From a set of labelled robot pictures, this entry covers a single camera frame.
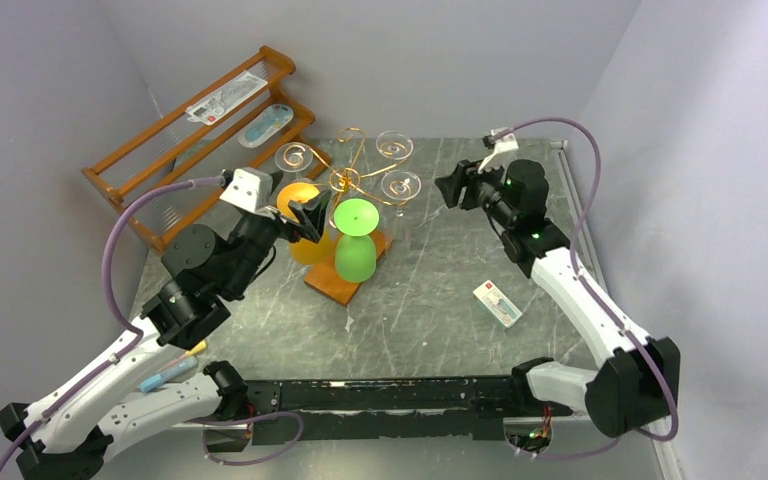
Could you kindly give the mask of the clear wine glass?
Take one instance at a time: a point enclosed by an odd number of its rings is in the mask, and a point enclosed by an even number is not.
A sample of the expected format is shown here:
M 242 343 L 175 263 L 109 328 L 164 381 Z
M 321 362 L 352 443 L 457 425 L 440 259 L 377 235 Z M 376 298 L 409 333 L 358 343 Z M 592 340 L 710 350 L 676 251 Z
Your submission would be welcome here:
M 294 182 L 312 183 L 306 172 L 313 161 L 313 149 L 302 142 L 289 142 L 279 147 L 274 154 L 275 165 L 287 175 L 294 175 Z
M 381 180 L 381 190 L 394 205 L 397 218 L 404 215 L 404 206 L 419 194 L 421 188 L 419 176 L 408 170 L 389 171 Z
M 408 159 L 414 150 L 413 140 L 398 131 L 382 132 L 376 138 L 375 146 L 381 156 L 396 162 Z

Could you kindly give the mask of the clear wine glass back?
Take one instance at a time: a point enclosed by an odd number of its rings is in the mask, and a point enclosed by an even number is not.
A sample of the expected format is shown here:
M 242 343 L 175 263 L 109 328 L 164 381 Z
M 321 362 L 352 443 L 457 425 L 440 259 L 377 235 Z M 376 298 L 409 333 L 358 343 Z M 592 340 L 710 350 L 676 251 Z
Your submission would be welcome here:
M 294 175 L 294 182 L 312 183 L 306 172 L 313 161 L 313 149 L 302 142 L 289 142 L 279 147 L 274 154 L 275 165 L 287 175 Z

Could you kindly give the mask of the green plastic wine glass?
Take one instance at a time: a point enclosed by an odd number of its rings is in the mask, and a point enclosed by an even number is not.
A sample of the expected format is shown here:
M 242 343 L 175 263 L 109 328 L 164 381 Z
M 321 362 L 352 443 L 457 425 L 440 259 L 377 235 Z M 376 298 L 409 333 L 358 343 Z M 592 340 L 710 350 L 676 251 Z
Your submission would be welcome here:
M 341 233 L 335 248 L 335 268 L 345 281 L 363 283 L 373 276 L 377 249 L 371 233 L 380 220 L 376 206 L 361 198 L 341 202 L 333 216 Z

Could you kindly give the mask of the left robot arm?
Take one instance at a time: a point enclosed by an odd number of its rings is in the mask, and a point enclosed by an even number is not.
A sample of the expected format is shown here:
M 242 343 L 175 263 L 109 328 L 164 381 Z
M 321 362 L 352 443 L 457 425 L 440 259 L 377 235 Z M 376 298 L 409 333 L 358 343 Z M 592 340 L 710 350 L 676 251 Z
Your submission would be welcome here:
M 225 361 L 181 383 L 138 389 L 228 319 L 228 303 L 242 300 L 268 268 L 277 241 L 322 238 L 331 193 L 319 190 L 280 210 L 269 199 L 281 178 L 280 172 L 241 168 L 155 188 L 124 210 L 102 255 L 104 295 L 122 334 L 47 396 L 0 411 L 0 428 L 11 442 L 6 458 L 23 478 L 89 479 L 124 450 L 181 423 L 251 429 L 283 416 L 282 410 L 258 410 L 246 382 Z M 111 289 L 113 253 L 125 225 L 155 198 L 201 187 L 218 188 L 239 212 L 238 224 L 227 237 L 201 224 L 180 232 L 163 257 L 170 280 L 135 318 L 125 319 Z

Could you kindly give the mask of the clear wine glass front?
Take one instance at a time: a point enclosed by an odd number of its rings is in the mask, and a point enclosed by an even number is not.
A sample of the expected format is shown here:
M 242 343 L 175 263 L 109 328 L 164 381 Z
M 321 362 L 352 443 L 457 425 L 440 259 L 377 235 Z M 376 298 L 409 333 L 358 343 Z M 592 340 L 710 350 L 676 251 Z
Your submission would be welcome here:
M 376 138 L 375 146 L 381 156 L 396 162 L 408 159 L 414 150 L 413 140 L 398 131 L 382 132 Z

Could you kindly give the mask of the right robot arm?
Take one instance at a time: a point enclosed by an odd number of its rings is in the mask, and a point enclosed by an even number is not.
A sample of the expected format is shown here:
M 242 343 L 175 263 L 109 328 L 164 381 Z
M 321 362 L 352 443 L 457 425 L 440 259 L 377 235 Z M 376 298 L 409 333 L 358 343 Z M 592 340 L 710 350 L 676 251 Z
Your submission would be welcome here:
M 549 358 L 514 368 L 509 399 L 516 411 L 562 405 L 586 413 L 609 438 L 661 419 L 678 425 L 678 346 L 636 325 L 580 265 L 547 215 L 549 184 L 539 163 L 483 169 L 463 160 L 434 184 L 447 207 L 484 212 L 509 260 L 555 301 L 594 358 L 593 370 Z

